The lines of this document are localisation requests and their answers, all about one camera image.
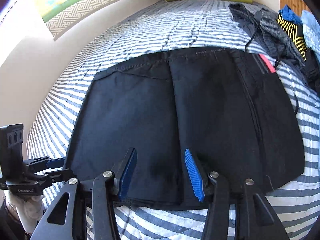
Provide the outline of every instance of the blue gripper pad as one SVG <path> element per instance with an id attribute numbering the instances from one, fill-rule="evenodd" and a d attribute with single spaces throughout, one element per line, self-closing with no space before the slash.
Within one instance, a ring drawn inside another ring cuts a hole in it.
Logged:
<path id="1" fill-rule="evenodd" d="M 204 200 L 204 182 L 189 149 L 186 149 L 185 162 L 192 184 L 193 192 L 200 202 Z"/>
<path id="2" fill-rule="evenodd" d="M 121 177 L 119 179 L 119 184 L 118 184 L 119 186 L 118 198 L 120 201 L 122 201 L 122 199 L 127 196 L 131 178 L 132 178 L 134 169 L 136 168 L 136 165 L 137 165 L 137 151 L 135 148 L 129 148 L 121 165 L 123 167 L 123 172 L 121 174 Z"/>

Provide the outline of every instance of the brown wooden panel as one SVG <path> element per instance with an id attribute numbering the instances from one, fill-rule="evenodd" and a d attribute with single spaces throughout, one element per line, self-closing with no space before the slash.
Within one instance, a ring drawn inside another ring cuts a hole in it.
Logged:
<path id="1" fill-rule="evenodd" d="M 298 16 L 301 16 L 303 10 L 310 11 L 308 6 L 302 0 L 280 0 L 280 8 L 283 8 L 286 4 Z"/>

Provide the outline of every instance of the gray garment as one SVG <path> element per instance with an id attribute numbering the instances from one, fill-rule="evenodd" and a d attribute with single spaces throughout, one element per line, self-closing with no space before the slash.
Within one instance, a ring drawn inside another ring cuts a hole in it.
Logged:
<path id="1" fill-rule="evenodd" d="M 276 22 L 276 19 L 278 18 L 278 14 L 261 10 L 256 12 L 254 17 L 260 21 L 260 26 L 262 29 L 264 29 L 266 32 L 269 32 L 272 36 L 275 38 L 281 40 L 284 45 L 289 49 L 289 51 L 294 55 L 294 57 L 299 61 L 299 64 L 302 68 L 305 66 L 305 61 L 298 51 L 297 47 L 293 43 L 293 41 L 290 39 L 288 34 L 285 33 L 285 31 L 280 27 L 280 25 Z"/>

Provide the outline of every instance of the black and yellow striped fabric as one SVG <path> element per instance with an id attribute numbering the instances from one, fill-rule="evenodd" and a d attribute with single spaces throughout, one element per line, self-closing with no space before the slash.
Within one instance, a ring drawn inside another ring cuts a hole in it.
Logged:
<path id="1" fill-rule="evenodd" d="M 281 28 L 285 31 L 285 33 L 288 34 L 290 39 L 296 45 L 302 58 L 304 59 L 304 61 L 306 61 L 307 46 L 303 36 L 303 26 L 284 20 L 282 18 L 281 13 L 279 13 L 277 22 L 281 26 Z"/>

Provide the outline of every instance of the bed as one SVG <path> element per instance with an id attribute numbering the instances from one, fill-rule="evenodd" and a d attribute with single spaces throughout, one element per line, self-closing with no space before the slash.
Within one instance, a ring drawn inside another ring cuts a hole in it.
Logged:
<path id="1" fill-rule="evenodd" d="M 232 20 L 229 4 L 218 0 L 161 0 L 97 36 L 69 64 L 44 100 L 28 134 L 28 157 L 65 156 L 84 96 L 98 71 L 132 57 L 172 49 L 218 46 L 244 50 L 250 38 Z M 263 7 L 258 3 L 245 6 L 253 13 Z M 255 41 L 248 52 L 266 54 Z M 280 64 L 277 74 L 294 109 L 294 95 L 299 101 L 296 116 L 305 148 L 305 170 L 294 181 L 269 193 L 267 199 L 290 239 L 299 240 L 309 232 L 320 212 L 320 100 L 286 64 Z M 62 186 L 55 183 L 45 190 L 46 207 Z M 115 213 L 121 239 L 187 240 L 201 238 L 207 210 L 167 212 L 122 206 Z M 230 206 L 228 240 L 234 239 L 234 234 L 235 207 Z M 87 236 L 94 239 L 89 208 Z"/>

